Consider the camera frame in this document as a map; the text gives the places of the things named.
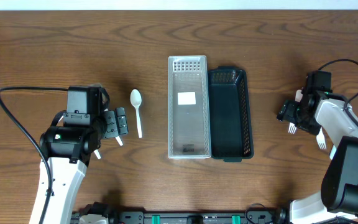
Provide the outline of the white utensil under left arm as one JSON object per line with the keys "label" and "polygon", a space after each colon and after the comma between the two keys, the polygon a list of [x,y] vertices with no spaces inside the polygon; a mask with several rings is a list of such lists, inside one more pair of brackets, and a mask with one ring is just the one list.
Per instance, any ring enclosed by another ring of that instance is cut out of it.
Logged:
{"label": "white utensil under left arm", "polygon": [[100,155],[100,153],[99,153],[98,150],[95,150],[95,151],[94,151],[94,154],[95,154],[95,156],[96,156],[97,159],[101,159],[101,155]]}

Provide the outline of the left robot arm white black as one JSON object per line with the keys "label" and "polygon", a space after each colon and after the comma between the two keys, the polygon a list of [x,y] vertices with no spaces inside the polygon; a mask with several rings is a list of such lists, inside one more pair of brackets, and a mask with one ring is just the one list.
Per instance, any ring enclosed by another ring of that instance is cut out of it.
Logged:
{"label": "left robot arm white black", "polygon": [[123,107],[104,110],[89,125],[64,124],[62,119],[89,118],[89,114],[61,111],[40,138],[42,155],[37,196],[31,223],[70,223],[76,196],[85,178],[92,153],[98,154],[101,141],[128,133]]}

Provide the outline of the clear plastic basket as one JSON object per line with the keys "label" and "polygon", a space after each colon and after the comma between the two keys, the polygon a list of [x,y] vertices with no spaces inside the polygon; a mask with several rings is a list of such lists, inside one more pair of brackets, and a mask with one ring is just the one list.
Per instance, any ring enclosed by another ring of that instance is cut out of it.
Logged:
{"label": "clear plastic basket", "polygon": [[[195,92],[195,105],[178,105],[177,93]],[[207,58],[168,58],[168,158],[211,157]]]}

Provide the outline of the white plastic spoon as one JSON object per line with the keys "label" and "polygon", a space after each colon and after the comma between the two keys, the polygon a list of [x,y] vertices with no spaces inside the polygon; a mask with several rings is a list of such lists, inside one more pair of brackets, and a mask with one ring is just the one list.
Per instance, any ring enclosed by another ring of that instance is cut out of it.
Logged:
{"label": "white plastic spoon", "polygon": [[329,155],[329,158],[332,160],[335,153],[337,151],[337,148],[335,147],[335,145],[333,145],[332,149],[331,149],[331,152],[330,152],[330,155]]}
{"label": "white plastic spoon", "polygon": [[142,97],[139,90],[133,89],[131,91],[130,101],[131,101],[131,105],[135,108],[138,137],[142,138],[142,125],[141,125],[140,113],[139,113],[139,108],[140,105],[142,104]]}

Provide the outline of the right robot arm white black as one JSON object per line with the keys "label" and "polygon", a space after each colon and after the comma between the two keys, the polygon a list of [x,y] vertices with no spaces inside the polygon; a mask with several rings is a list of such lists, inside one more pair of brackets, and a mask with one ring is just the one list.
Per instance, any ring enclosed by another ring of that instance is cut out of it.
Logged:
{"label": "right robot arm white black", "polygon": [[284,102],[277,118],[317,135],[324,129],[336,150],[321,190],[290,204],[290,223],[358,218],[358,117],[342,95],[316,91]]}

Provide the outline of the white plastic fork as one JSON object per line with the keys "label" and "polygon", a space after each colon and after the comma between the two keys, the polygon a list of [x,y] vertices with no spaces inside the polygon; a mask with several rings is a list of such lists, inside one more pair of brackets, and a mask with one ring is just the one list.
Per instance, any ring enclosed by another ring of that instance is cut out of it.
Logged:
{"label": "white plastic fork", "polygon": [[295,134],[296,130],[297,130],[297,127],[295,126],[295,124],[294,123],[289,123],[288,132],[290,134]]}
{"label": "white plastic fork", "polygon": [[320,128],[319,133],[316,135],[316,142],[318,144],[318,147],[322,150],[327,149],[326,147],[326,140],[325,140],[325,136],[323,133],[323,129]]}

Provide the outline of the black plastic basket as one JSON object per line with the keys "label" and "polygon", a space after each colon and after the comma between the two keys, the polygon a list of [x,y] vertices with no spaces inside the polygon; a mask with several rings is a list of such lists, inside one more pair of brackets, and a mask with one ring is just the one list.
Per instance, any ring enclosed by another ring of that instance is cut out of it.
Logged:
{"label": "black plastic basket", "polygon": [[211,156],[240,162],[254,156],[246,71],[219,66],[208,71]]}

